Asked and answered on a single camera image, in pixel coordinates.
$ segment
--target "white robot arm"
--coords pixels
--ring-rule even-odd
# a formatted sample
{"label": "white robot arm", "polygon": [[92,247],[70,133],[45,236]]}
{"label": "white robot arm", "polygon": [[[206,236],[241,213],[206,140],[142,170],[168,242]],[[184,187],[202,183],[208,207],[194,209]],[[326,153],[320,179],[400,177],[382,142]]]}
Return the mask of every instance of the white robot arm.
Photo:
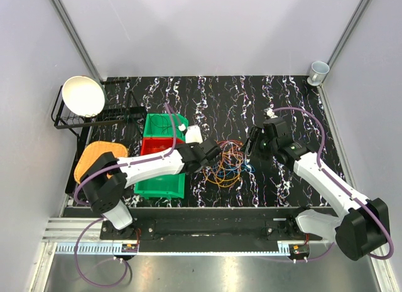
{"label": "white robot arm", "polygon": [[264,128],[251,129],[250,137],[243,147],[245,154],[268,161],[274,156],[278,162],[311,184],[337,214],[334,217],[320,214],[313,209],[301,208],[288,220],[293,236],[315,234],[336,242],[342,252],[352,260],[358,260],[385,244],[385,235],[355,199],[365,205],[389,233],[387,205],[379,198],[370,200],[353,189],[321,160],[319,166],[317,153],[309,145],[294,142],[287,123],[282,118],[274,114],[269,117],[264,121]]}
{"label": "white robot arm", "polygon": [[[186,140],[185,144],[176,144],[175,149],[144,156],[115,158],[111,152],[101,155],[81,178],[83,182],[94,176],[82,188],[92,211],[102,214],[121,230],[133,222],[127,206],[120,200],[125,188],[157,176],[195,173],[216,162],[220,147],[213,139],[202,141],[198,126],[187,128]],[[113,170],[101,172],[107,167]]]}

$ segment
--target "black marble surface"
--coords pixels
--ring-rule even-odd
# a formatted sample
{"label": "black marble surface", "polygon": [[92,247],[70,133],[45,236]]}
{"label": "black marble surface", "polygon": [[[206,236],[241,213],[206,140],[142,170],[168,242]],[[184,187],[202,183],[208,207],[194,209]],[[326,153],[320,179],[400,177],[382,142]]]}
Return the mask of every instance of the black marble surface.
{"label": "black marble surface", "polygon": [[[109,98],[119,102],[133,91],[150,113],[163,113],[163,103],[185,116],[190,125],[198,124],[204,138],[219,141],[245,141],[251,126],[262,126],[268,107],[301,107],[312,112],[324,125],[326,144],[323,160],[340,176],[342,168],[329,131],[323,105],[315,87],[302,76],[236,77],[133,77],[128,83],[106,86]],[[295,140],[305,140],[318,149],[317,124],[299,112],[281,112],[290,124]],[[141,149],[138,128],[143,122],[94,127],[90,141],[122,143],[129,154]],[[231,188],[219,188],[205,180],[202,173],[186,177],[185,198],[144,200],[130,190],[126,204],[155,207],[272,207],[323,206],[326,201],[305,181],[279,163],[273,165],[251,160],[255,172],[242,172],[241,180]]]}

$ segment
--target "tangled wires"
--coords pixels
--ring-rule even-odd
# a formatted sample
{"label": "tangled wires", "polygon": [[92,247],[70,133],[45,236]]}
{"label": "tangled wires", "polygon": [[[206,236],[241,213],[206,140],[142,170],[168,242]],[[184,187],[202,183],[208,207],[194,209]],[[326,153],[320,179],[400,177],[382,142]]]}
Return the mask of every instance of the tangled wires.
{"label": "tangled wires", "polygon": [[239,181],[242,171],[254,172],[244,153],[240,151],[243,143],[238,140],[218,142],[222,149],[221,160],[210,168],[203,169],[206,179],[219,187],[233,187]]}

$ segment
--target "dish rack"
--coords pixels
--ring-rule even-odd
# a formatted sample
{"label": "dish rack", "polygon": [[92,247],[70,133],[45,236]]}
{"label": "dish rack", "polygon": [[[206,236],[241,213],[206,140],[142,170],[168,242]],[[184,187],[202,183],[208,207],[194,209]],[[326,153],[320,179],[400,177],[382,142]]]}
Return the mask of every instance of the dish rack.
{"label": "dish rack", "polygon": [[55,104],[53,105],[50,118],[56,129],[68,129],[77,138],[77,152],[74,157],[73,165],[68,178],[65,193],[72,195],[75,190],[76,182],[74,180],[74,169],[84,152],[87,140],[90,137],[91,127],[94,126],[111,126],[119,123],[136,122],[140,119],[146,119],[146,109],[138,104],[132,90],[125,92],[108,92],[108,85],[116,85],[116,89],[124,90],[129,80],[107,80],[100,84],[105,87],[106,103],[103,110],[96,116],[84,117],[74,114],[65,105],[62,96],[63,86],[60,86]]}

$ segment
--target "green plastic bin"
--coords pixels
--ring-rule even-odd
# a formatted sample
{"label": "green plastic bin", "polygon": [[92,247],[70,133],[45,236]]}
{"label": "green plastic bin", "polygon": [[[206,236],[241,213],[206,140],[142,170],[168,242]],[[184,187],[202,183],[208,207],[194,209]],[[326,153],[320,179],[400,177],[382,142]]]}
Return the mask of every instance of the green plastic bin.
{"label": "green plastic bin", "polygon": [[[179,120],[182,124],[188,126],[188,120],[177,114]],[[185,141],[184,134],[179,131],[176,117],[173,115],[173,120],[176,125],[176,136],[181,140]],[[144,128],[144,137],[173,137],[173,128],[171,127],[171,122],[169,118],[169,114],[147,114],[145,128]]]}
{"label": "green plastic bin", "polygon": [[149,198],[184,198],[186,174],[165,175],[136,183],[134,193]]}
{"label": "green plastic bin", "polygon": [[[188,120],[183,116],[177,114],[182,124],[188,126]],[[185,136],[178,129],[178,123],[175,116],[173,116],[176,125],[177,138],[185,141]],[[143,147],[141,155],[154,153],[153,143],[158,142],[158,138],[173,138],[173,131],[168,114],[147,114]],[[134,193],[141,195],[145,199],[149,198],[184,198],[184,181],[185,174],[165,175],[152,179],[147,179],[136,183]]]}

